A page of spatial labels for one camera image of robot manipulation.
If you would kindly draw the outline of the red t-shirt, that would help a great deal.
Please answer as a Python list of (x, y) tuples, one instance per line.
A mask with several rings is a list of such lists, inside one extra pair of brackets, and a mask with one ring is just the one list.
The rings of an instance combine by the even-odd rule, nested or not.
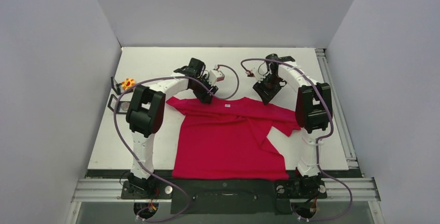
[(284, 157), (268, 134), (272, 128), (285, 136), (300, 130), (294, 111), (248, 97), (211, 104), (172, 97), (167, 103), (184, 115), (174, 178), (288, 179)]

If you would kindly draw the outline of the orange yellow pompom brooch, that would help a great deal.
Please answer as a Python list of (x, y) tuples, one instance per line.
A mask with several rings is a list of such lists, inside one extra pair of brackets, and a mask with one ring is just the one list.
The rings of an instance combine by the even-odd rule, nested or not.
[(128, 89), (130, 89), (133, 85), (135, 84), (135, 80), (133, 78), (126, 78), (122, 83), (121, 83), (121, 88), (126, 91)]

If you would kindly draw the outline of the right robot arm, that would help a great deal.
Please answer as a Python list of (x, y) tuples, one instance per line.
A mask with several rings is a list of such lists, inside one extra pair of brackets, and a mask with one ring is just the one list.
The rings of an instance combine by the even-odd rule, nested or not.
[(262, 62), (266, 71), (259, 68), (247, 69), (246, 74), (254, 77), (253, 90), (267, 105), (284, 86), (290, 86), (297, 93), (295, 119), (301, 128), (302, 151), (296, 167), (302, 176), (293, 181), (293, 191), (300, 197), (313, 190), (308, 177), (320, 174), (319, 149), (322, 139), (333, 134), (332, 90), (328, 83), (310, 78), (297, 65), (292, 56), (277, 54), (266, 56)]

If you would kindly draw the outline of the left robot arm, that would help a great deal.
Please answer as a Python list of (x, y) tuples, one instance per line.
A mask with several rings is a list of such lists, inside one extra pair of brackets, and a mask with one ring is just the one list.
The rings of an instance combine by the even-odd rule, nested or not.
[(155, 191), (150, 178), (154, 172), (154, 138), (163, 123), (166, 101), (180, 92), (191, 90), (201, 103), (210, 104), (218, 91), (216, 83), (225, 78), (218, 68), (204, 74), (204, 67), (202, 61), (192, 58), (187, 66), (177, 68), (169, 77), (153, 80), (150, 86), (139, 84), (134, 87), (126, 113), (134, 153), (128, 180), (142, 198), (151, 197)]

